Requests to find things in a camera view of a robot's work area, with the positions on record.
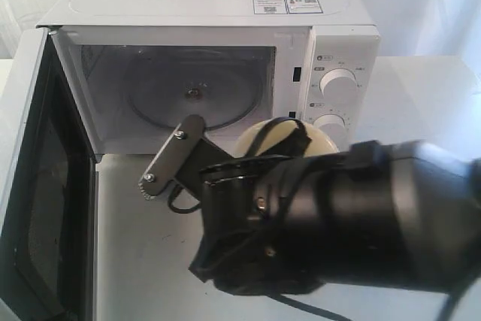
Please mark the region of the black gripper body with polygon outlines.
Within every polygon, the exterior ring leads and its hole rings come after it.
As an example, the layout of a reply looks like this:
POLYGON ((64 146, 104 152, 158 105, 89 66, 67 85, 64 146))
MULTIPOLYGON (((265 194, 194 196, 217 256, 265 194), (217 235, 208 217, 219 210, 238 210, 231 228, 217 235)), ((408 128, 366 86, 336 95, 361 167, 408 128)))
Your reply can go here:
POLYGON ((319 181, 330 168, 329 155, 261 156, 203 170, 190 271, 231 295, 304 295, 329 282, 319 181))

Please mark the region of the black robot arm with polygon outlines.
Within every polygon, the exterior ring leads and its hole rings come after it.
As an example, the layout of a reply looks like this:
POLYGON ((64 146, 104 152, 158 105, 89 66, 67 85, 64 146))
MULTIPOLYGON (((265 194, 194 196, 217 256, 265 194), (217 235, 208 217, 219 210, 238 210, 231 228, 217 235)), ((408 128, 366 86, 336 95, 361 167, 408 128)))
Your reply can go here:
POLYGON ((262 124, 231 157, 182 126, 201 159, 204 236, 191 265, 232 295, 307 294, 325 283, 452 293, 480 272, 480 162, 424 142, 327 153, 298 120, 262 124))

